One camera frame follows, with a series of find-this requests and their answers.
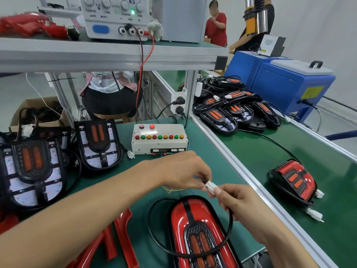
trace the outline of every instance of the metal shelf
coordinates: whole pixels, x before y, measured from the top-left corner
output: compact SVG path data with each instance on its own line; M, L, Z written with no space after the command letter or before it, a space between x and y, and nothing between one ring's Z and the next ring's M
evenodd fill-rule
M0 38L0 72L139 70L139 44L87 40ZM143 49L144 56L149 54L151 43L145 42ZM160 41L155 43L144 70L214 70L217 56L228 56L228 49L205 42L188 44Z

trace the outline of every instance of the stool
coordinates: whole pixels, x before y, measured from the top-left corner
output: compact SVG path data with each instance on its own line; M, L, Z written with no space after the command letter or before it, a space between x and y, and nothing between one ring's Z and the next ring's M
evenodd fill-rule
M121 119L123 120L123 123L129 123L130 121L128 120L127 115L125 114L119 114L119 115L99 115L99 114L94 114L96 117L100 119Z

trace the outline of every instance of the warning label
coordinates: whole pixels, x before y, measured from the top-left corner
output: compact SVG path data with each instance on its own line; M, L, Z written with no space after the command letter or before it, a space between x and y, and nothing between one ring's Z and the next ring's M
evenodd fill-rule
M309 87L308 89L306 89L301 99L316 98L323 89L324 89L323 86Z

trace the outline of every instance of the white cloth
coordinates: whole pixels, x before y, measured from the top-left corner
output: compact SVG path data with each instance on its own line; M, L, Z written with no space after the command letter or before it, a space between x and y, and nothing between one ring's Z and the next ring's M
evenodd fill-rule
M88 87L97 90L102 93L114 93L119 91L118 86L116 85L114 79L105 78L105 76L112 76L111 71L93 71L91 72L94 77L91 79ZM119 77L119 72L114 71L116 78ZM128 79L130 82L135 83L134 81L134 72L133 71L123 71L124 78ZM120 81L117 81L120 90L124 88Z

